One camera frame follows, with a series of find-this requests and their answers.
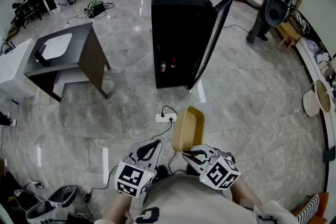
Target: black refrigerator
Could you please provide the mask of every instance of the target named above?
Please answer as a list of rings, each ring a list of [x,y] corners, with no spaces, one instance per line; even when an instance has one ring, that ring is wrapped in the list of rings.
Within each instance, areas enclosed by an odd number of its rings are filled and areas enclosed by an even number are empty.
[[[213,6],[209,0],[151,0],[157,88],[193,87],[209,62],[232,1],[222,0]]]

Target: power strip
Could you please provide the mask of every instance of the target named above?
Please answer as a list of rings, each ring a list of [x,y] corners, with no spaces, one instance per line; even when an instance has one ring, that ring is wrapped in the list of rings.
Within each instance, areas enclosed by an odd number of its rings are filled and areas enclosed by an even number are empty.
[[[170,118],[173,119],[173,122],[176,121],[177,114],[176,113],[166,113],[164,117],[161,116],[161,114],[156,114],[155,115],[155,121],[157,123],[162,123],[162,122],[170,122]]]

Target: power adapter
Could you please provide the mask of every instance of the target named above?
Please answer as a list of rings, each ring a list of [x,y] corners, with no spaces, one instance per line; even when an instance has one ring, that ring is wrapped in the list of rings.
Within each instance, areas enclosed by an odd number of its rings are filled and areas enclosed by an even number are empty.
[[[87,193],[84,197],[84,202],[87,204],[90,199],[91,199],[91,193]]]

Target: white cloth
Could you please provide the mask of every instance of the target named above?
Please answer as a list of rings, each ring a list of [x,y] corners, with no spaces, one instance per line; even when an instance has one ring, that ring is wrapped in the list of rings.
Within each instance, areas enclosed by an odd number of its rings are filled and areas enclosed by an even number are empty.
[[[151,187],[142,208],[143,215],[138,216],[135,223],[262,223],[255,213],[201,183],[198,177],[172,176]],[[273,216],[278,224],[298,224],[296,218],[276,201],[267,202],[260,211],[262,215]],[[114,223],[97,220],[95,224]]]

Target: marble floor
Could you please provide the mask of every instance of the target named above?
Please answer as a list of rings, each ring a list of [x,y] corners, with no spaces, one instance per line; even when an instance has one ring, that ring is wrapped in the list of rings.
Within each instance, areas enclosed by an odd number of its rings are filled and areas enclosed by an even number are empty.
[[[30,22],[14,44],[63,29],[91,1],[79,0],[57,15]],[[41,91],[19,100],[19,105],[0,99],[1,111],[11,111],[18,120],[16,127],[3,128],[2,156],[20,184],[41,181],[44,189],[29,189],[43,198],[75,184],[79,191],[74,205],[87,214],[84,195],[92,187],[104,187],[102,148],[108,149],[111,169],[132,144],[168,128],[168,123],[154,120],[163,105],[179,110],[190,98],[189,105],[205,114],[204,143],[233,152],[243,177],[262,201],[274,199],[290,210],[306,195],[323,191],[322,123],[319,116],[303,116],[302,90],[310,83],[293,50],[277,50],[270,34],[267,42],[248,45],[242,29],[224,28],[202,76],[204,96],[198,86],[191,93],[182,87],[158,90],[150,0],[102,1],[115,3],[104,18],[73,18],[69,27],[93,23],[112,65],[103,80],[108,100],[88,82],[68,84],[60,103]],[[233,2],[225,25],[250,29],[256,14],[254,8]],[[161,164],[167,165],[173,156],[172,133],[161,136]],[[185,166],[177,154],[172,170]],[[114,194],[113,184],[93,191],[89,207],[95,218]],[[135,199],[132,212],[140,208],[141,199]]]

